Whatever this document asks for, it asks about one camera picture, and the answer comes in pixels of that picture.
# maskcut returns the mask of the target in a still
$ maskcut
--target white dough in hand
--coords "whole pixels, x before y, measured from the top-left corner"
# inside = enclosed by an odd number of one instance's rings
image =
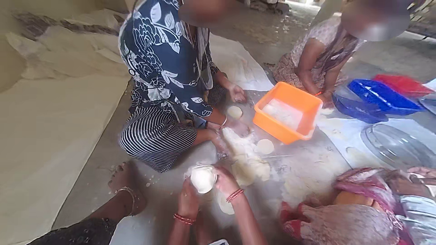
[[[257,143],[257,149],[263,154],[270,154],[274,151],[274,144],[267,139],[259,140]]]
[[[192,168],[191,182],[200,194],[208,193],[217,180],[212,165],[202,165]]]
[[[227,109],[227,114],[229,114],[231,117],[233,117],[235,119],[239,119],[242,116],[242,110],[241,110],[241,108],[239,108],[237,106],[230,106]]]

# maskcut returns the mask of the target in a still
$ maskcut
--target hand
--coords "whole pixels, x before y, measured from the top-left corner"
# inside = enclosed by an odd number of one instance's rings
[[[185,179],[183,182],[182,192],[179,194],[179,210],[177,213],[185,218],[193,220],[197,218],[198,197],[190,178]]]
[[[389,187],[398,195],[416,195],[432,199],[430,190],[416,176],[411,175],[410,179],[401,175],[399,171],[395,177],[388,182]]]
[[[413,168],[409,168],[407,172],[420,174],[425,178],[436,179],[436,169],[429,168],[429,167],[413,167]]]
[[[227,122],[224,124],[224,127],[233,129],[233,131],[241,138],[247,137],[248,134],[250,134],[250,128],[247,125],[231,116],[227,118]]]
[[[236,84],[232,84],[228,91],[230,92],[230,97],[233,102],[245,103],[247,102],[247,96],[245,95],[245,91]]]
[[[318,98],[320,98],[324,105],[323,108],[334,108],[334,103],[333,103],[333,93],[332,92],[324,92],[323,94],[319,95]]]
[[[214,172],[218,175],[215,187],[227,198],[240,187],[235,177],[224,167],[215,167]]]

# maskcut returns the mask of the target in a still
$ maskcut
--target dough ball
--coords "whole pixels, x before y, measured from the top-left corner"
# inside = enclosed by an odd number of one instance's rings
[[[217,175],[213,173],[212,165],[194,167],[191,173],[191,182],[200,194],[208,193],[212,190]]]
[[[216,196],[218,205],[223,213],[229,214],[229,215],[235,214],[235,210],[233,210],[232,204],[227,202],[227,197],[224,196],[223,193],[221,193],[220,191],[217,191],[215,193],[215,196]]]
[[[227,109],[227,114],[229,114],[233,118],[239,119],[242,116],[242,110],[237,106],[230,106]]]
[[[259,140],[257,143],[257,150],[263,154],[270,154],[274,151],[274,144],[267,139]]]

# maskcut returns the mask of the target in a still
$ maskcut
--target woman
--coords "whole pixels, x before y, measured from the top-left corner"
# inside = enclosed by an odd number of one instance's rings
[[[235,210],[242,244],[267,245],[266,239],[260,231],[259,224],[254,218],[247,197],[240,189],[233,175],[223,167],[215,168],[218,175],[215,187],[227,198]],[[168,245],[187,245],[191,226],[195,226],[197,244],[199,245],[228,245],[224,239],[213,242],[211,234],[207,231],[202,217],[198,213],[198,197],[191,181],[186,179],[182,192],[179,195],[179,210],[174,215],[174,225],[170,233]]]
[[[340,71],[364,42],[344,29],[340,17],[332,17],[314,26],[280,58],[272,70],[274,78],[317,95],[324,107],[332,108],[334,87],[346,80]]]
[[[29,245],[109,245],[117,224],[123,218],[137,215],[145,209],[147,201],[135,174],[133,164],[118,165],[108,183],[114,197],[83,221],[51,231]]]
[[[416,178],[362,168],[340,175],[335,188],[341,192],[329,206],[293,211],[284,203],[285,232],[311,245],[435,244],[436,203]]]
[[[216,187],[225,195],[231,196],[240,190],[235,178],[225,169],[217,168]],[[142,212],[146,200],[135,181],[135,166],[123,163],[116,167],[108,185],[115,196],[90,214],[85,220],[67,228],[51,231],[35,239],[29,245],[109,245],[117,224],[129,215]],[[169,245],[185,245],[189,239],[191,225],[194,223],[199,245],[228,245],[224,239],[213,242],[202,218],[198,215],[198,198],[190,180],[183,183],[179,195],[179,208],[169,238]],[[254,218],[247,198],[238,192],[230,201],[235,210],[243,244],[266,245],[266,240]]]
[[[207,140],[225,155],[225,144],[210,128],[230,127],[240,136],[249,131],[215,108],[226,90],[234,102],[245,102],[245,93],[212,62],[210,31],[182,21],[179,6],[177,0],[143,1],[119,38],[121,56],[135,80],[131,117],[119,143],[159,173]]]
[[[333,107],[334,87],[344,82],[344,64],[368,41],[384,41],[403,33],[410,16],[397,0],[353,1],[341,17],[314,26],[293,50],[274,67],[277,81],[285,81],[319,96],[324,107]]]

